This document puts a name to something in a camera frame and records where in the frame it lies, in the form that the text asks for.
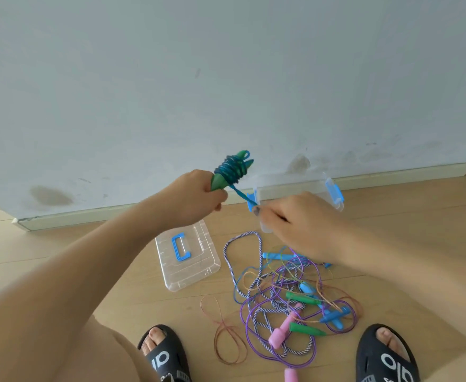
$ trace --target pink jump rope handle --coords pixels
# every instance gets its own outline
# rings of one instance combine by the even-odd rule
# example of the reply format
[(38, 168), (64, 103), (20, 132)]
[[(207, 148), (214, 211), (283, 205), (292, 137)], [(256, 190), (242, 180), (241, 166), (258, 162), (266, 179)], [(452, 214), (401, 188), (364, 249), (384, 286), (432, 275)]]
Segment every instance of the pink jump rope handle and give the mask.
[[(302, 303), (297, 303), (295, 305), (295, 308), (300, 308), (302, 307)], [(274, 332), (270, 335), (268, 338), (268, 342), (270, 345), (274, 348), (279, 348), (281, 347), (282, 342), (286, 339), (286, 336), (288, 335), (289, 332), (289, 324), (293, 322), (297, 318), (297, 313), (295, 311), (291, 311), (289, 315), (286, 317), (284, 322), (281, 324), (281, 327), (275, 328)]]
[(298, 382), (298, 375), (296, 369), (284, 370), (284, 382)]

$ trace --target white wall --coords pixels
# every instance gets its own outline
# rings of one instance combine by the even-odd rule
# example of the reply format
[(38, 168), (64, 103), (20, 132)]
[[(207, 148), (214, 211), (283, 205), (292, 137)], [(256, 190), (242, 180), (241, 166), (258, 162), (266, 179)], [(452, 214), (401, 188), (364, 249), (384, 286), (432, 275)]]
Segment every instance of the white wall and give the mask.
[(466, 162), (466, 0), (0, 0), (9, 214), (133, 203), (241, 149), (251, 177)]

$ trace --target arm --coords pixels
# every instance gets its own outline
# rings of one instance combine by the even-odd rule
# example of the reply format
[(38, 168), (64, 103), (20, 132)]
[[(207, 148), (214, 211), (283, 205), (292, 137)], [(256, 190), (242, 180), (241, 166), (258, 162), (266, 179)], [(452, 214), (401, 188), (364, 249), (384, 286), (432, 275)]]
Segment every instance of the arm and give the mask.
[(227, 194), (210, 192), (212, 175), (181, 176), (2, 289), (0, 380), (51, 380), (79, 331), (139, 252), (162, 231), (220, 210)]
[(285, 244), (395, 283), (466, 336), (466, 258), (377, 236), (311, 193), (269, 202), (259, 215)]

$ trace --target white baseboard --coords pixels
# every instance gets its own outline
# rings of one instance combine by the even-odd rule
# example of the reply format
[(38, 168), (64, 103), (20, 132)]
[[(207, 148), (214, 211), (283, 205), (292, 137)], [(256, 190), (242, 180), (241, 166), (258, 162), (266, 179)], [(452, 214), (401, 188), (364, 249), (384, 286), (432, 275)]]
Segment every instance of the white baseboard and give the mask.
[[(334, 182), (341, 190), (359, 189), (371, 186), (393, 185), (408, 182), (434, 180), (440, 178), (462, 177), (466, 174), (466, 163), (452, 165), (423, 167), (418, 169), (400, 170), (395, 172), (364, 174), (360, 176), (334, 178)], [(280, 198), (289, 192), (306, 191), (308, 182), (274, 186), (274, 198)], [(242, 190), (244, 193), (252, 193), (252, 189)], [(235, 192), (228, 193), (225, 205), (239, 204), (245, 202)], [(97, 208), (80, 210), (76, 212), (58, 213), (33, 218), (15, 218), (12, 222), (24, 230), (36, 231), (40, 229), (58, 228), (69, 225), (93, 223), (105, 221), (123, 212), (134, 204), (111, 206), (107, 208)]]

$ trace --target plastic storage box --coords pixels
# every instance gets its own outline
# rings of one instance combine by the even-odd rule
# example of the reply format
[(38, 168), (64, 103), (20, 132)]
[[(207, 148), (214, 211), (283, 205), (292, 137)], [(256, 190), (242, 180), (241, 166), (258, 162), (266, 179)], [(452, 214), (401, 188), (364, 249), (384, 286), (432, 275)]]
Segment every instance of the plastic storage box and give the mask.
[(203, 220), (161, 233), (155, 238), (166, 288), (178, 291), (214, 274), (221, 267)]
[[(249, 194), (249, 197), (260, 205), (270, 199), (311, 192), (323, 198), (339, 212), (344, 209), (344, 197), (341, 190), (330, 177), (322, 172), (259, 175), (253, 177), (253, 182), (254, 193)], [(249, 210), (252, 210), (252, 205), (250, 203), (248, 205)], [(260, 225), (263, 232), (272, 232), (262, 223)]]

